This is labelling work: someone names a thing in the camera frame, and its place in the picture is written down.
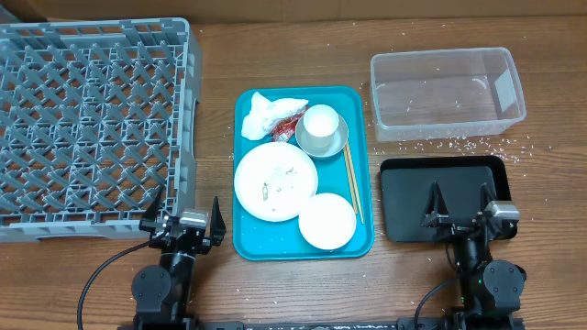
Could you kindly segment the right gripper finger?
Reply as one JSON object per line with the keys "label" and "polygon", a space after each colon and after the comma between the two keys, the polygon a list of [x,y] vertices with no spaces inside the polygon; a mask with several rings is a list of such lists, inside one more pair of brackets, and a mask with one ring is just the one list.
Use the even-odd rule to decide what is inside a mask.
{"label": "right gripper finger", "polygon": [[424,220],[444,220],[449,218],[449,211],[445,204],[439,185],[433,181],[430,186],[429,198],[424,211]]}
{"label": "right gripper finger", "polygon": [[481,185],[481,198],[480,198],[480,207],[481,211],[484,211],[488,204],[494,202],[496,200],[495,193],[493,190],[488,186],[485,182]]}

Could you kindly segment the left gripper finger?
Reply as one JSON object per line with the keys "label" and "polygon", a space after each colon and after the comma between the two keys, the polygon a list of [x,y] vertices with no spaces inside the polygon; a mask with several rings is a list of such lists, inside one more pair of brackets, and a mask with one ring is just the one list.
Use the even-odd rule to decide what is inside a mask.
{"label": "left gripper finger", "polygon": [[226,232],[226,224],[219,208],[218,197],[216,196],[213,201],[210,217],[210,245],[219,247],[224,240]]}
{"label": "left gripper finger", "polygon": [[159,212],[160,203],[161,203],[161,195],[163,192],[163,186],[159,187],[157,191],[156,197],[147,210],[143,213],[141,218],[142,221],[155,221]]}

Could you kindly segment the small pink bowl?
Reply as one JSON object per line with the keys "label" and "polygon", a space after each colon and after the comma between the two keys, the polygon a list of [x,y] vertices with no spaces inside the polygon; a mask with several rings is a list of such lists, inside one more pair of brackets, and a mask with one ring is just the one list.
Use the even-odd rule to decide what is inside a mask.
{"label": "small pink bowl", "polygon": [[298,215],[302,237],[322,250],[342,248],[354,236],[357,218],[352,205],[330,192],[311,197]]}

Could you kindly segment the red snack wrapper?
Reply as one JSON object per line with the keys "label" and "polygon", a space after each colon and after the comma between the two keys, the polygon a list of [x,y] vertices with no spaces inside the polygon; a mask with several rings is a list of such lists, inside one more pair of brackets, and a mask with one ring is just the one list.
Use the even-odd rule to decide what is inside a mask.
{"label": "red snack wrapper", "polygon": [[302,110],[294,115],[284,118],[272,131],[272,142],[288,142],[295,133],[297,122],[303,117],[307,110],[304,106]]}

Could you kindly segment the white napkin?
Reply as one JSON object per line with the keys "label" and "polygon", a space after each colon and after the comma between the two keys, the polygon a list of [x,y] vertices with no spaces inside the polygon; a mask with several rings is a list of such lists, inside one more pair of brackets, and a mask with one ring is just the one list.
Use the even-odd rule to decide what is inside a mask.
{"label": "white napkin", "polygon": [[251,96],[251,108],[244,117],[241,136],[248,140],[260,140],[270,134],[284,119],[303,112],[306,99],[281,98],[270,101],[259,92]]}

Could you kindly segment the grey bowl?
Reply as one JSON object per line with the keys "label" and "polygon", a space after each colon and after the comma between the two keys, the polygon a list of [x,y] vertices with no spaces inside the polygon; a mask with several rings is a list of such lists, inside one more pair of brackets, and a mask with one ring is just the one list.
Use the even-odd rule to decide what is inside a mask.
{"label": "grey bowl", "polygon": [[332,134],[318,137],[309,133],[304,120],[300,119],[295,127],[295,138],[299,148],[310,157],[325,159],[337,155],[347,144],[349,128],[342,115],[338,116],[338,126]]}

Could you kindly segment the white plastic cup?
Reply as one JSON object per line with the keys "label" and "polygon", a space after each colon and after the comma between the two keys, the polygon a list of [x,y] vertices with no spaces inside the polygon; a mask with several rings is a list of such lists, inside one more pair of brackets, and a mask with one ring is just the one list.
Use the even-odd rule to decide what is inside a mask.
{"label": "white plastic cup", "polygon": [[329,105],[311,106],[303,116],[303,126],[309,144],[315,148],[326,148],[338,130],[338,113]]}

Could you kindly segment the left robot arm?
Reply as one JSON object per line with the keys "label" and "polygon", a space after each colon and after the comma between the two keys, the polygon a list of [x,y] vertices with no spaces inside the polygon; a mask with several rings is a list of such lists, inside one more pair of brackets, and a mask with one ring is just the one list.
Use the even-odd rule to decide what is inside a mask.
{"label": "left robot arm", "polygon": [[141,269],[131,284],[137,302],[135,329],[200,329],[187,312],[196,257],[221,245],[227,232],[215,198],[211,212],[184,210],[159,217],[161,194],[144,212],[139,229],[150,234],[149,248],[161,252],[157,265]]}

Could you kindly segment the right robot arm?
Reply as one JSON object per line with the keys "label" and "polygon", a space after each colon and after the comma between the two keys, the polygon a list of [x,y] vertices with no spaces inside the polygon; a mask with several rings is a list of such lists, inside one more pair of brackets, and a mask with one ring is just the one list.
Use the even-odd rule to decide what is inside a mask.
{"label": "right robot arm", "polygon": [[[526,271],[509,261],[494,259],[490,243],[511,239],[517,234],[520,213],[511,201],[500,201],[484,183],[481,185],[481,210],[470,219],[449,215],[437,182],[430,186],[422,226],[436,230],[434,240],[453,247],[448,256],[456,276],[432,289],[416,307],[415,329],[442,330],[524,330],[521,318],[513,313],[521,307]],[[437,319],[419,319],[425,302],[438,291],[457,282],[461,307],[449,309]]]}

